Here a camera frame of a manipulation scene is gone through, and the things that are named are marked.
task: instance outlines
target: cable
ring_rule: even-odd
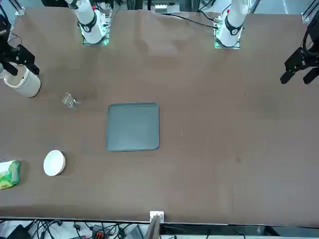
[[[50,222],[41,222],[42,223],[42,225],[43,225],[43,227],[44,227],[44,230],[43,230],[43,232],[42,233],[44,233],[44,236],[45,236],[45,233],[46,232],[48,232],[49,233],[49,235],[50,235],[50,237],[51,237],[51,239],[54,239],[54,237],[52,236],[52,234],[51,234],[51,231],[50,231],[50,226],[49,226],[49,224],[50,224]]]
[[[17,34],[15,34],[15,33],[12,32],[12,31],[10,31],[10,34],[13,35],[13,36],[15,36],[15,38],[11,38],[11,39],[8,41],[8,43],[11,42],[12,40],[15,40],[15,39],[17,39],[17,38],[20,38],[20,45],[22,45],[22,38],[21,38],[21,37],[19,37]]]
[[[305,35],[304,35],[304,39],[303,39],[303,50],[304,52],[309,55],[309,56],[319,56],[319,53],[314,53],[314,52],[310,52],[308,51],[308,49],[306,48],[306,42],[307,42],[307,38],[308,38],[309,32],[306,31]]]
[[[73,225],[74,225],[74,228],[75,228],[76,233],[78,234],[79,238],[81,238],[81,235],[80,235],[80,233],[79,233],[79,231],[78,231],[78,228],[76,227],[75,222],[73,222]]]
[[[207,5],[209,5],[211,2],[215,2],[216,0],[210,0],[210,1],[208,1],[204,6],[202,6],[200,9],[199,9],[199,11],[201,11],[202,9],[204,9]]]
[[[113,238],[113,239],[116,239],[116,238],[120,238],[119,237],[119,235],[120,235],[120,229],[121,230],[125,230],[128,226],[130,226],[130,225],[132,225],[133,223],[129,223],[129,224],[127,224],[125,227],[123,227],[123,228],[120,228],[120,225],[118,225],[118,227],[119,227],[119,231],[118,231],[118,233],[117,233],[117,235]]]
[[[92,227],[90,227],[86,222],[84,224],[88,227],[88,229],[92,230]]]
[[[103,229],[103,237],[105,237],[104,225],[103,225],[103,223],[101,223],[101,224],[102,224],[102,229]]]
[[[7,21],[9,21],[8,16],[6,15],[6,12],[4,11],[2,5],[0,4],[0,9],[3,12],[4,17],[7,19]]]
[[[202,10],[198,10],[198,12],[204,14],[204,16],[205,16],[208,20],[211,20],[211,21],[215,22],[215,19],[210,18],[209,16],[207,16],[207,14],[204,13]]]
[[[210,27],[210,28],[214,28],[214,29],[218,30],[218,27],[217,27],[217,26],[206,25],[206,24],[203,24],[203,23],[200,23],[200,22],[197,22],[197,21],[193,21],[193,20],[191,20],[191,19],[189,19],[189,18],[186,18],[186,17],[183,17],[183,16],[174,15],[174,14],[171,14],[171,16],[176,16],[176,17],[179,17],[179,18],[181,18],[181,19],[184,19],[184,20],[187,20],[187,21],[196,23],[196,24],[198,24],[198,25],[206,26],[206,27]]]
[[[38,226],[36,228],[36,234],[38,236],[38,239],[40,239],[40,237],[39,237],[39,225],[40,225],[40,221],[38,222]]]
[[[26,229],[27,231],[29,231],[36,223],[36,220],[33,220],[32,222],[29,223],[28,226],[26,226],[24,229]]]
[[[184,231],[184,232],[188,232],[188,230],[185,230],[184,228],[177,228],[177,227],[171,227],[171,226],[166,226],[166,225],[162,225],[162,227],[172,228],[172,229],[179,229],[179,230],[182,230],[182,231]]]
[[[221,13],[223,14],[230,6],[231,6],[231,4],[228,5]]]
[[[148,10],[151,10],[151,4],[152,4],[152,0],[148,0]]]

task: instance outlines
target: green snack bag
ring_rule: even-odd
[[[0,163],[0,190],[12,187],[20,181],[20,162]]]

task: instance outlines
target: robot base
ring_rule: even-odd
[[[222,27],[222,17],[219,16],[216,19],[217,23],[214,23],[214,26],[217,26],[219,29],[218,30],[214,30],[214,47],[215,49],[220,49],[220,48],[225,48],[225,49],[235,49],[235,50],[239,50],[240,49],[240,43],[239,41],[232,47],[227,47],[224,46],[219,40],[218,40],[218,36],[220,34],[220,28]]]
[[[95,27],[95,31],[97,32],[95,34],[95,38],[98,40],[96,43],[90,43],[86,39],[85,31],[82,29],[82,43],[83,45],[103,45],[107,46],[109,44],[110,40],[110,30],[111,30],[111,20],[112,20],[112,9],[108,11],[107,14],[100,13],[99,11],[96,11],[97,14],[97,24]]]

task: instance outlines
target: black cable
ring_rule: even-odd
[[[102,224],[102,229],[103,229],[103,237],[105,237],[104,225],[103,225],[103,223],[101,223],[101,224]]]
[[[2,5],[0,4],[0,9],[3,12],[4,17],[7,19],[7,21],[9,21],[8,16],[6,15],[6,12],[4,11]]]
[[[216,0],[210,0],[210,1],[208,1],[204,6],[202,6],[200,9],[199,9],[199,11],[200,10],[202,10],[203,8],[205,8],[208,4],[210,4],[212,1],[216,1]]]
[[[32,222],[30,222],[28,224],[28,226],[26,226],[24,229],[26,229],[27,231],[29,231],[36,223],[36,220],[33,220]]]
[[[84,224],[88,227],[88,229],[92,230],[92,227],[90,227],[86,222]]]
[[[210,18],[209,16],[207,16],[207,14],[204,13],[202,10],[198,10],[198,12],[204,14],[204,17],[206,17],[208,20],[211,20],[211,21],[215,22],[215,19]]]
[[[15,38],[10,39],[10,40],[8,41],[8,43],[11,42],[12,40],[15,40],[15,39],[17,39],[17,38],[20,38],[20,45],[22,45],[22,38],[21,38],[21,37],[19,37],[17,34],[15,34],[15,33],[12,32],[12,31],[10,31],[10,34],[13,35],[13,36],[15,36]]]
[[[119,237],[119,235],[120,235],[120,229],[121,230],[125,230],[128,226],[130,226],[130,225],[132,225],[133,223],[129,223],[129,224],[127,224],[125,227],[123,227],[123,228],[120,228],[120,225],[118,225],[118,227],[119,227],[119,231],[118,231],[118,233],[117,233],[117,235],[113,238],[113,239],[116,239],[116,238],[120,238]]]
[[[231,4],[228,5],[221,13],[223,14],[230,6],[231,6]]]
[[[166,226],[166,225],[162,225],[162,227],[165,227],[165,228],[172,228],[172,229],[179,229],[179,230],[182,230],[184,232],[188,232],[188,230],[184,229],[184,228],[178,228],[178,227],[172,227],[172,226]]]
[[[80,233],[79,233],[79,231],[78,231],[78,228],[76,227],[75,222],[73,222],[73,224],[74,224],[74,228],[75,228],[75,230],[76,230],[76,233],[78,234],[79,238],[81,238],[81,235],[80,235]]]
[[[109,225],[109,226],[107,226],[107,227],[105,227],[105,228],[101,228],[101,229],[99,229],[99,230],[97,231],[97,233],[101,232],[103,229],[112,227],[112,228],[109,230],[109,232],[110,232],[110,231],[113,230],[117,225],[118,225],[118,224],[115,224],[115,225],[113,224],[113,225]]]
[[[152,0],[148,0],[148,10],[151,10],[151,4],[152,4]]]
[[[39,229],[40,229],[41,227],[43,227],[43,225],[39,226],[40,222],[41,222],[41,221],[38,221],[37,229],[36,229],[36,231],[33,233],[33,235],[31,236],[31,239],[34,238],[34,236],[35,236],[36,233],[37,233],[37,235],[39,236]],[[56,222],[57,222],[57,220],[53,220],[53,221],[51,221],[51,222],[48,223],[48,226],[51,226],[52,224],[54,224],[54,223],[56,223]]]
[[[214,28],[214,29],[218,30],[218,27],[217,27],[217,26],[206,25],[206,24],[200,23],[200,22],[198,22],[198,21],[193,21],[193,20],[191,20],[191,19],[189,19],[189,18],[186,18],[186,17],[183,17],[183,16],[174,15],[174,14],[171,14],[171,16],[176,16],[176,17],[179,17],[179,18],[181,18],[181,19],[184,19],[184,20],[187,20],[187,21],[196,23],[196,24],[198,24],[198,25],[207,26],[207,27]]]
[[[51,239],[54,239],[54,237],[52,236],[52,234],[51,234],[51,231],[50,231],[50,226],[49,226],[49,224],[50,224],[50,222],[42,222],[42,225],[44,226],[44,235],[45,235],[45,233],[46,232],[48,232],[49,233],[49,235],[50,235],[50,237],[51,237]]]
[[[38,226],[36,228],[36,234],[38,236],[38,239],[40,239],[40,237],[39,237],[39,225],[40,225],[40,221],[38,222]]]
[[[305,35],[304,35],[304,39],[303,39],[303,50],[304,50],[304,52],[305,52],[307,55],[309,55],[309,56],[318,56],[319,53],[317,53],[317,52],[316,52],[316,53],[310,52],[310,51],[308,51],[308,49],[306,48],[306,42],[307,42],[308,35],[309,35],[309,32],[306,31],[306,32],[305,32]]]
[[[310,16],[310,14],[315,10],[315,8],[318,6],[319,2],[314,6],[314,8],[307,14],[306,18]]]

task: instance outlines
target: electrical wire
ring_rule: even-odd
[[[202,6],[200,9],[199,9],[199,11],[201,11],[201,10],[203,10],[207,5],[209,5],[211,2],[213,2],[213,4],[214,4],[214,2],[216,2],[216,0],[210,0],[210,1],[208,1],[204,6]]]
[[[75,230],[76,230],[76,233],[78,234],[79,238],[81,238],[81,235],[80,235],[80,233],[79,233],[79,231],[78,231],[78,229],[77,229],[77,227],[76,227],[76,224],[75,224],[75,222],[73,222],[73,225],[75,226],[74,228],[75,228]]]
[[[102,229],[103,229],[103,237],[105,237],[104,225],[103,225],[103,223],[101,223],[101,224],[102,224]]]
[[[177,227],[166,226],[166,225],[162,225],[162,227],[164,227],[164,228],[172,228],[172,229],[179,229],[181,231],[188,232],[188,230],[185,230],[184,228],[177,228]]]
[[[308,51],[308,49],[306,48],[306,42],[307,42],[308,35],[309,35],[309,32],[306,31],[306,32],[305,32],[305,35],[304,35],[304,38],[303,38],[303,50],[304,50],[304,52],[305,52],[307,55],[309,55],[309,56],[319,56],[319,53],[317,53],[317,52],[310,52],[310,51]]]
[[[119,237],[119,235],[120,235],[120,229],[122,229],[122,230],[125,230],[128,226],[130,226],[130,225],[132,225],[133,223],[129,223],[129,224],[127,224],[125,227],[123,227],[123,228],[120,228],[120,225],[118,225],[118,228],[119,228],[119,230],[118,230],[118,233],[117,233],[117,235],[113,238],[113,239],[116,239],[116,238],[119,238],[120,239],[120,237]]]
[[[14,38],[11,38],[11,39],[8,41],[8,43],[11,42],[12,40],[15,40],[15,39],[19,38],[19,39],[20,39],[20,45],[22,45],[22,38],[21,38],[21,37],[19,37],[17,34],[15,34],[15,33],[12,32],[12,31],[10,31],[10,34],[13,35],[13,36],[15,36],[15,37],[14,37]]]
[[[6,12],[4,11],[2,5],[0,4],[0,10],[3,12],[3,16],[9,21],[8,16],[6,15]]]
[[[51,231],[50,231],[50,228],[49,228],[50,227],[49,224],[50,224],[50,222],[45,222],[45,223],[42,222],[42,225],[44,227],[43,233],[44,233],[44,236],[45,236],[45,233],[48,232],[50,237],[51,237],[51,239],[54,239],[54,237],[51,234]]]
[[[88,227],[88,229],[92,230],[92,228],[86,222],[84,222],[84,224]]]
[[[37,229],[36,229],[35,232],[32,234],[31,239],[34,238],[35,234],[37,234],[37,236],[38,236],[38,238],[39,238],[39,229],[40,229],[41,227],[43,227],[43,225],[39,226],[39,225],[40,225],[40,222],[41,222],[41,221],[38,221]],[[50,222],[49,225],[52,225],[52,224],[55,223],[55,222],[56,222],[56,221],[54,220],[54,221]]]
[[[230,6],[231,6],[231,4],[228,5],[221,13],[223,14]]]
[[[151,10],[151,4],[152,4],[152,0],[148,0],[148,11]]]
[[[208,20],[211,20],[211,21],[215,22],[215,19],[210,18],[209,16],[207,16],[207,14],[204,13],[202,10],[198,10],[198,12],[199,12],[199,13],[202,13],[202,14],[204,15],[204,17],[206,17]]]
[[[187,20],[187,21],[196,23],[196,24],[198,24],[198,25],[206,26],[206,27],[210,27],[210,28],[213,28],[213,29],[218,30],[218,27],[217,27],[217,26],[212,26],[212,25],[203,24],[203,23],[200,23],[200,22],[198,22],[198,21],[193,21],[193,20],[191,20],[191,19],[189,19],[189,18],[186,18],[186,17],[183,17],[183,16],[179,16],[179,15],[171,14],[171,16],[176,16],[176,17],[179,17],[179,18],[181,18],[181,19],[184,19],[184,20]]]

